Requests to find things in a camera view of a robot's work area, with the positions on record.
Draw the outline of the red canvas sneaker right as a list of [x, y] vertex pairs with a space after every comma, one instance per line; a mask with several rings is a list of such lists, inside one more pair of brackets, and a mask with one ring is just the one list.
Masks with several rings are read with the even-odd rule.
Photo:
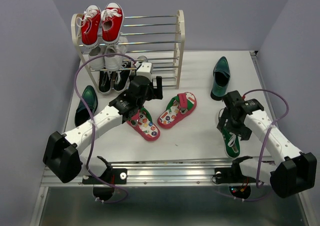
[[123, 10], [118, 3], [109, 3], [101, 12], [102, 40], [106, 44], [118, 42], [124, 19]]

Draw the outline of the aluminium mounting rail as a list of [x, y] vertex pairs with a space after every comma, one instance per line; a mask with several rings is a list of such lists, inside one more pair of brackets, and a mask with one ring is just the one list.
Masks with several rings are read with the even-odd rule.
[[[99, 173], [106, 169], [101, 159], [93, 158], [90, 166], [93, 172]], [[112, 169], [127, 169], [126, 184], [117, 184], [120, 187], [170, 187], [170, 186], [222, 186], [213, 183], [213, 175], [217, 168], [231, 167], [232, 159], [214, 158], [185, 161], [142, 161], [142, 162], [109, 162]], [[40, 185], [43, 187], [78, 187], [103, 186], [84, 184], [90, 175], [85, 166], [80, 174], [72, 181], [63, 183], [47, 166], [44, 169]]]

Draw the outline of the pink green sandal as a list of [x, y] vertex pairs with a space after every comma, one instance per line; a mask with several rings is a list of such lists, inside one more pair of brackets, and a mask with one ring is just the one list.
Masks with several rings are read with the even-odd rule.
[[197, 107], [197, 99], [191, 92], [178, 93], [172, 97], [165, 111], [158, 117], [161, 128], [170, 129], [189, 116]]
[[131, 120], [127, 121], [127, 124], [146, 141], [156, 141], [161, 135], [145, 107], [142, 107]]

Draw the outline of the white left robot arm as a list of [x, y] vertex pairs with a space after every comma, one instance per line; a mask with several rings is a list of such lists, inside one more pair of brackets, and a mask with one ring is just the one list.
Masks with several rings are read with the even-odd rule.
[[156, 77], [156, 86], [145, 76], [135, 76], [129, 88], [110, 101], [93, 119], [63, 134], [57, 131], [52, 133], [43, 156], [44, 164], [61, 182], [72, 181], [87, 163], [81, 154], [98, 136], [133, 120], [145, 101], [162, 98], [161, 76]]

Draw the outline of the green canvas sneaker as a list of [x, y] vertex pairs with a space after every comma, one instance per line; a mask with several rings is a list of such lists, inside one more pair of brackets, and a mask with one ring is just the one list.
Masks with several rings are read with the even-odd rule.
[[138, 58], [137, 58], [137, 61], [138, 62], [143, 62], [143, 61], [146, 61], [147, 60], [147, 57], [146, 56], [139, 56]]
[[237, 158], [241, 152], [238, 136], [227, 131], [225, 128], [222, 129], [222, 136], [227, 156], [230, 158]]

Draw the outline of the white sneaker right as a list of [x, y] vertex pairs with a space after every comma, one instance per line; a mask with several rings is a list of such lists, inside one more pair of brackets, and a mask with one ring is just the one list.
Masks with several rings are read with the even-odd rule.
[[105, 68], [110, 71], [114, 72], [117, 71], [122, 66], [123, 56], [120, 55], [111, 55], [110, 54], [125, 54], [128, 50], [128, 45], [120, 45], [120, 43], [127, 43], [128, 39], [126, 36], [120, 36], [117, 43], [107, 43], [105, 48], [105, 54], [109, 54], [109, 56], [104, 58], [104, 65]]

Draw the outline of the cream metal shoe rack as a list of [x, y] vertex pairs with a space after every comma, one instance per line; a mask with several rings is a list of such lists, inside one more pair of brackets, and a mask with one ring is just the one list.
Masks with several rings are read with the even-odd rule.
[[128, 41], [118, 44], [127, 47], [130, 57], [145, 56], [164, 87], [180, 87], [186, 40], [183, 10], [174, 15], [126, 17], [121, 34]]

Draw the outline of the red canvas sneaker left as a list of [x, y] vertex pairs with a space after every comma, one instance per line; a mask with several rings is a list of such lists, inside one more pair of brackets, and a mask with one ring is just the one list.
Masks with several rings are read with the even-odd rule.
[[76, 25], [80, 28], [81, 41], [84, 47], [91, 49], [98, 45], [100, 24], [101, 11], [96, 5], [88, 6], [82, 17], [76, 19]]

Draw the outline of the black canvas sneaker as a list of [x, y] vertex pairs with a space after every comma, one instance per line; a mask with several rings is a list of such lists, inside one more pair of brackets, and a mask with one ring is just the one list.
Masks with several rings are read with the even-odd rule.
[[123, 92], [127, 87], [127, 82], [129, 80], [131, 70], [128, 70], [128, 68], [131, 68], [132, 64], [129, 61], [122, 62], [118, 65], [118, 70], [116, 71], [116, 77], [115, 82], [113, 84], [113, 89], [121, 93]]
[[99, 72], [99, 81], [98, 89], [103, 95], [110, 93], [114, 86], [115, 72], [110, 71], [100, 71]]

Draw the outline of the black canvas sneaker right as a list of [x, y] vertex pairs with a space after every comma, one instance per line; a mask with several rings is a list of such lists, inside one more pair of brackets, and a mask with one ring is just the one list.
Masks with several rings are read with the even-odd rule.
[[118, 70], [116, 71], [116, 77], [115, 82], [113, 84], [113, 89], [121, 93], [123, 92], [127, 87], [127, 82], [129, 80], [131, 70], [128, 70], [128, 68], [131, 68], [132, 64], [129, 61], [122, 62], [118, 65]]

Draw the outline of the red canvas sneaker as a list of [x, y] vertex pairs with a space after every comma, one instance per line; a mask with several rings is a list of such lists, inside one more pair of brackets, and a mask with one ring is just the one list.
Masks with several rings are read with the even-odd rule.
[[84, 47], [91, 49], [98, 45], [100, 24], [101, 11], [96, 5], [88, 6], [82, 17], [76, 19], [76, 25], [80, 28], [81, 41]]
[[101, 12], [102, 40], [106, 44], [118, 42], [124, 19], [123, 10], [118, 3], [109, 3]]

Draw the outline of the black canvas sneaker left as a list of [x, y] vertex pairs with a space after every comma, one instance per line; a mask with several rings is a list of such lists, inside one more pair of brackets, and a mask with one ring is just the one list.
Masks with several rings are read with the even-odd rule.
[[99, 81], [98, 89], [103, 95], [110, 93], [114, 86], [115, 72], [110, 71], [100, 71], [99, 72]]

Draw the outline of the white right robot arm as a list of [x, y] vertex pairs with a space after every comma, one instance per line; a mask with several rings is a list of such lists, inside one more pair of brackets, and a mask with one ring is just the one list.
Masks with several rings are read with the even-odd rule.
[[[215, 184], [242, 183], [242, 189], [231, 189], [241, 197], [250, 183], [257, 187], [268, 184], [277, 196], [287, 198], [311, 189], [315, 185], [317, 159], [294, 146], [271, 121], [262, 104], [256, 99], [246, 100], [238, 91], [222, 97], [225, 107], [218, 116], [217, 129], [223, 136], [227, 155], [233, 158], [229, 167], [214, 170], [211, 180]], [[239, 157], [240, 141], [255, 135], [262, 143], [258, 159]], [[267, 150], [273, 164], [263, 162]]]

